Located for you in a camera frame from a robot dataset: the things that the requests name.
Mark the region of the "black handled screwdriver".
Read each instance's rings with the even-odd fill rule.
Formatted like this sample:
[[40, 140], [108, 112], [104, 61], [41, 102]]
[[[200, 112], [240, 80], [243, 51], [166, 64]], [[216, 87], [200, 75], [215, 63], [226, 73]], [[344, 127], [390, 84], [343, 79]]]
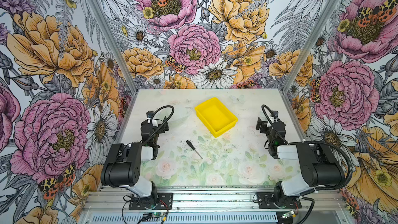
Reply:
[[203, 159], [203, 157], [198, 153], [197, 149], [193, 146], [193, 144], [189, 140], [186, 140], [186, 143], [201, 159]]

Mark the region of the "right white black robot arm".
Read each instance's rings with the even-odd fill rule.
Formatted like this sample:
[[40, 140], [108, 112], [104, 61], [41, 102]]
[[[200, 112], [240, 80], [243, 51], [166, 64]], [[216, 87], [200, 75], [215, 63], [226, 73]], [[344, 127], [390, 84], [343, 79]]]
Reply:
[[298, 175], [277, 182], [273, 192], [258, 193], [259, 208], [300, 208], [305, 195], [337, 190], [350, 181], [352, 173], [343, 171], [332, 152], [338, 147], [321, 141], [289, 144], [285, 140], [286, 125], [279, 119], [259, 117], [256, 130], [266, 135], [264, 147], [272, 158], [296, 161], [300, 167]]

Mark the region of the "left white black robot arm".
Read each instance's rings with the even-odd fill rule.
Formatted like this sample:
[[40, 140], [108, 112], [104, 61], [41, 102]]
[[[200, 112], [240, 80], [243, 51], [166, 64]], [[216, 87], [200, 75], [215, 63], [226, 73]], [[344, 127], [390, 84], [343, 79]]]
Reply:
[[[160, 110], [170, 108], [169, 116], [157, 123], [155, 115]], [[147, 120], [141, 123], [141, 138], [137, 143], [111, 145], [101, 172], [101, 184], [128, 191], [129, 210], [169, 210], [173, 194], [158, 192], [154, 182], [141, 176], [142, 162], [154, 161], [159, 154], [158, 138], [169, 130], [168, 120], [174, 108], [164, 106], [154, 112], [147, 112]]]

